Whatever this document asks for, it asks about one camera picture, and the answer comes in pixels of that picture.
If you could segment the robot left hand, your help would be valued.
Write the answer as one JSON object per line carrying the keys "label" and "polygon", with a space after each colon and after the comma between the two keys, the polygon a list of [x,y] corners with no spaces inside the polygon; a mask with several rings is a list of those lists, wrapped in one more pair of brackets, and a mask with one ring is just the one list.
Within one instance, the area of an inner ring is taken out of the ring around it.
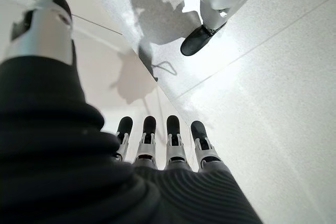
{"label": "robot left hand", "polygon": [[102,131],[71,34],[66,0],[37,0],[13,23],[1,61],[1,223],[261,223],[200,121],[191,125],[197,172],[174,115],[165,169],[156,165],[152,116],[126,162],[133,121]]}

